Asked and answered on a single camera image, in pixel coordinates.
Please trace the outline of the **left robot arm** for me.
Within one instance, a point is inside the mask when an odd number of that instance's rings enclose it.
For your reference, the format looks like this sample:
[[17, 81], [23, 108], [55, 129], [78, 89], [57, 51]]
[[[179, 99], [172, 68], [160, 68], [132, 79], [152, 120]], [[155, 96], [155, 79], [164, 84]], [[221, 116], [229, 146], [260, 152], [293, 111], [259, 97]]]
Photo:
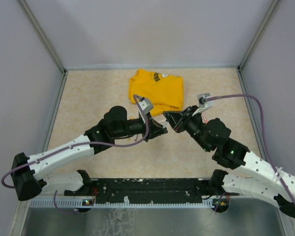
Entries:
[[55, 191], [87, 195], [92, 191], [92, 182], [86, 171], [77, 170], [54, 177], [50, 174], [72, 161], [96, 155], [110, 147], [118, 147], [116, 140], [141, 134], [141, 140], [148, 141], [167, 132], [150, 113], [141, 114], [136, 119], [127, 119], [127, 110], [122, 106], [114, 106], [97, 125], [62, 146], [31, 156], [26, 156], [23, 152], [17, 154], [12, 169], [8, 172], [12, 178], [12, 188], [19, 201]]

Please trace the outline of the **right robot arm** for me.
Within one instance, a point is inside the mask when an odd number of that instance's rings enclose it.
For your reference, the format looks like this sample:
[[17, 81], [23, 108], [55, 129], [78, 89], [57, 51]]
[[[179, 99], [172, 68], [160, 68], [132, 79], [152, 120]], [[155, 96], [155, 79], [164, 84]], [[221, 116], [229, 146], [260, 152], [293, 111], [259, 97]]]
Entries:
[[176, 133], [187, 132], [212, 159], [230, 170], [215, 170], [210, 179], [214, 194], [236, 193], [267, 202], [295, 218], [295, 176], [271, 164], [230, 137], [231, 130], [219, 119], [202, 121], [197, 106], [166, 111], [163, 116]]

